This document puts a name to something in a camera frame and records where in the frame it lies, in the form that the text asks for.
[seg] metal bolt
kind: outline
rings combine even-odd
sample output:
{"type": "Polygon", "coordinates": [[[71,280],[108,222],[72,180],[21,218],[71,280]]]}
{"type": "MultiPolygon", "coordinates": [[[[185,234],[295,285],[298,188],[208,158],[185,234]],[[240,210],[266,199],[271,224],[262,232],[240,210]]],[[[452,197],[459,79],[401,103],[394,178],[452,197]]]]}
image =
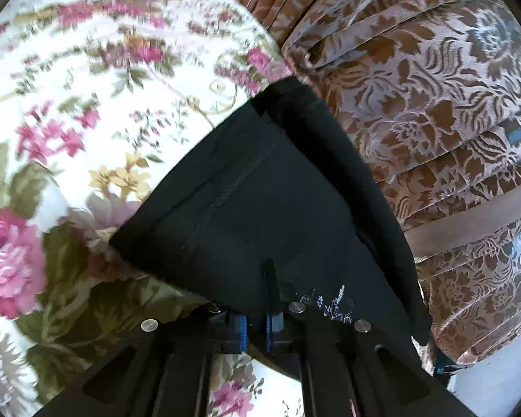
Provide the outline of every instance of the metal bolt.
{"type": "Polygon", "coordinates": [[[219,308],[217,305],[214,304],[214,302],[211,302],[208,305],[208,311],[210,313],[221,313],[223,309],[219,308]]]}
{"type": "Polygon", "coordinates": [[[146,333],[151,333],[152,331],[155,331],[157,327],[158,322],[153,318],[149,318],[148,320],[145,320],[141,323],[141,329],[146,333]]]}
{"type": "Polygon", "coordinates": [[[289,303],[288,309],[291,313],[303,313],[307,310],[307,306],[300,301],[293,301],[289,303]]]}
{"type": "Polygon", "coordinates": [[[372,329],[371,323],[367,320],[357,320],[353,327],[358,333],[367,333],[372,329]]]}

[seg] black fabric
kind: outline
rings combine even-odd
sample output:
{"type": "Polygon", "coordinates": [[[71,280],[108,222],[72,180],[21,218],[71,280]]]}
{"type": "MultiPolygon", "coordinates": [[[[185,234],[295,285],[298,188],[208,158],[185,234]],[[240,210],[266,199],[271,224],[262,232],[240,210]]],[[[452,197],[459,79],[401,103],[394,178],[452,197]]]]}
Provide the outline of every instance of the black fabric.
{"type": "Polygon", "coordinates": [[[255,323],[272,260],[283,288],[312,304],[321,296],[329,317],[370,320],[404,346],[410,334],[428,339],[399,224],[326,105],[294,77],[204,138],[110,242],[134,266],[255,323]]]}

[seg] silver screw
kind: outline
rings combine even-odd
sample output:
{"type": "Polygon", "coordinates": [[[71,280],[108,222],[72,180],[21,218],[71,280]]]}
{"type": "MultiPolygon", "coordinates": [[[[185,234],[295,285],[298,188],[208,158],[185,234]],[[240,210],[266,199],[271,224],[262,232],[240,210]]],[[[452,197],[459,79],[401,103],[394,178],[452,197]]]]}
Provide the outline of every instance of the silver screw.
{"type": "Polygon", "coordinates": [[[155,331],[157,327],[158,322],[153,318],[149,318],[148,320],[145,320],[141,323],[141,329],[146,333],[151,333],[152,331],[155,331]]]}
{"type": "Polygon", "coordinates": [[[303,313],[307,310],[307,306],[300,301],[293,301],[289,303],[288,309],[291,313],[303,313]]]}
{"type": "Polygon", "coordinates": [[[372,329],[371,323],[367,320],[357,320],[353,327],[358,333],[367,333],[372,329]]]}
{"type": "Polygon", "coordinates": [[[221,313],[222,312],[222,309],[219,308],[217,305],[214,304],[214,302],[211,302],[209,305],[208,305],[208,311],[210,313],[221,313]]]}

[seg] white embroidery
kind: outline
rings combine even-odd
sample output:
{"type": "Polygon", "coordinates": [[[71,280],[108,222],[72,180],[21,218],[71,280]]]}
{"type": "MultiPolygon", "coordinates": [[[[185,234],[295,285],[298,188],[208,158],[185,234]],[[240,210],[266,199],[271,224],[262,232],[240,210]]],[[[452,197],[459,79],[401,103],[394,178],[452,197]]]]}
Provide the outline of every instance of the white embroidery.
{"type": "Polygon", "coordinates": [[[322,310],[324,316],[330,318],[331,320],[338,320],[343,323],[352,323],[354,321],[353,316],[351,315],[353,311],[353,302],[351,300],[347,300],[347,305],[349,306],[348,312],[340,312],[339,308],[340,303],[342,303],[343,292],[345,289],[346,286],[342,285],[342,288],[339,289],[338,296],[332,299],[332,302],[328,306],[324,303],[324,298],[320,295],[318,298],[316,298],[316,300],[314,299],[314,288],[311,292],[311,295],[303,295],[300,301],[307,305],[316,305],[320,310],[322,310]]]}

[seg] folded black fabric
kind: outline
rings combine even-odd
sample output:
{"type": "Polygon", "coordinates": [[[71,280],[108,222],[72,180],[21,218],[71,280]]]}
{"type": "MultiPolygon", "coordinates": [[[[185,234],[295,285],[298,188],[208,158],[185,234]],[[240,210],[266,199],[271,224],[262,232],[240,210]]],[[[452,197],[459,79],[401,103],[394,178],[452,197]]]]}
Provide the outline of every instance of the folded black fabric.
{"type": "Polygon", "coordinates": [[[413,256],[370,171],[294,77],[213,130],[111,244],[131,264],[220,305],[265,315],[262,264],[331,318],[402,344],[429,335],[413,256]]]}

